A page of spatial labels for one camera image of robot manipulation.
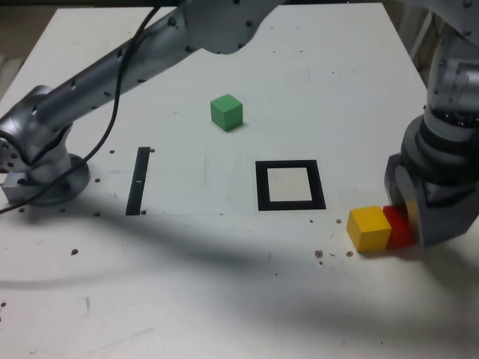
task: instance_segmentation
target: robotic arm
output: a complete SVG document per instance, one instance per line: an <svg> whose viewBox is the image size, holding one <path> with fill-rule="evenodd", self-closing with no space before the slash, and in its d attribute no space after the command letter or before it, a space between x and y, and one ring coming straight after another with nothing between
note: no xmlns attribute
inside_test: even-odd
<svg viewBox="0 0 479 359"><path fill-rule="evenodd" d="M479 2L405 0L437 13L452 29L431 70L424 115L389 159L391 202L407 208L423 247L465 233L479 214ZM231 54L253 38L282 0L185 0L144 31L124 73L122 93L197 49ZM113 99L129 41L56 89L38 86L0 119L0 165L10 171L10 203L29 199L81 159L67 152L73 122ZM88 184L86 163L33 204L69 200Z"/></svg>

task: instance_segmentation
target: black square outline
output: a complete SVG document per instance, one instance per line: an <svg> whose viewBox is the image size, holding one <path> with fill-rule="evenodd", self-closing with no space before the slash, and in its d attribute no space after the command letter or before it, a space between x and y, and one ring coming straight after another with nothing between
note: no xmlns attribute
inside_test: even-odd
<svg viewBox="0 0 479 359"><path fill-rule="evenodd" d="M299 211L326 209L320 172L315 159L297 161L256 161L256 189L258 211ZM312 200L272 202L269 198L269 168L306 168Z"/></svg>

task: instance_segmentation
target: wooden block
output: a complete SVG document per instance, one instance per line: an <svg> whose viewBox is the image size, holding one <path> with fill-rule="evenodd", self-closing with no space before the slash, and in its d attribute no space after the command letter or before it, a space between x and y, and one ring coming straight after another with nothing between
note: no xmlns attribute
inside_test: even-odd
<svg viewBox="0 0 479 359"><path fill-rule="evenodd" d="M358 252L379 251L388 245L391 225L379 206L356 208L350 212L347 232Z"/></svg>
<svg viewBox="0 0 479 359"><path fill-rule="evenodd" d="M231 95L214 99L211 104L211 121L224 131L230 131L242 125L242 103Z"/></svg>
<svg viewBox="0 0 479 359"><path fill-rule="evenodd" d="M385 206L382 211L392 228L388 248L399 249L414 245L416 241L409 228L407 214L394 206Z"/></svg>

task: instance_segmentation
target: green cube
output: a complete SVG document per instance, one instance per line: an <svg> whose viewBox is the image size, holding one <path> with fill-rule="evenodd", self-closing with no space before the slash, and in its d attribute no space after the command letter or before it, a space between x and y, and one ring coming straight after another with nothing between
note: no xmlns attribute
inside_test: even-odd
<svg viewBox="0 0 479 359"><path fill-rule="evenodd" d="M224 131L242 125L242 103L231 95L224 95L211 102L211 121Z"/></svg>

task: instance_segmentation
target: floor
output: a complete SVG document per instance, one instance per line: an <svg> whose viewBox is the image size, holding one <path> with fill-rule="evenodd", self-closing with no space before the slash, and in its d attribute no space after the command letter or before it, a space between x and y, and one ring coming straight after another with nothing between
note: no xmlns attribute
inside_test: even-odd
<svg viewBox="0 0 479 359"><path fill-rule="evenodd" d="M398 28L402 4L397 1L386 1L384 4L391 21ZM24 61L28 57L57 8L55 6L0 7L0 59L4 60L3 64L8 60L13 60L15 64L18 64L19 61ZM425 82L436 41L437 36L430 34L430 38L419 56L418 71ZM11 67L7 75L2 76L0 72L0 98L7 89L8 82L13 81Z"/></svg>

